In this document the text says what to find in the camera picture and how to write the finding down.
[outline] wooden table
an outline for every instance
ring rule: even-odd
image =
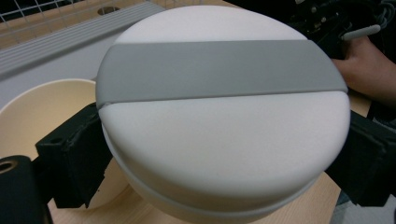
[[[232,6],[231,4],[211,0],[208,5]],[[351,108],[365,116],[370,102],[355,92],[350,93]],[[306,193],[293,202],[275,211],[268,217],[253,223],[329,223],[340,189],[326,175]],[[54,202],[49,209],[55,224],[63,223],[186,223],[154,208],[143,200],[131,187],[102,207],[91,210],[57,209]]]

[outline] gray stripe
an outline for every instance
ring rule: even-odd
[[[99,69],[96,101],[195,99],[345,91],[326,54],[309,40],[113,46]]]

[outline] human hand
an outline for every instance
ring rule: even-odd
[[[366,37],[345,43],[345,59],[333,63],[348,87],[396,108],[396,64]]]

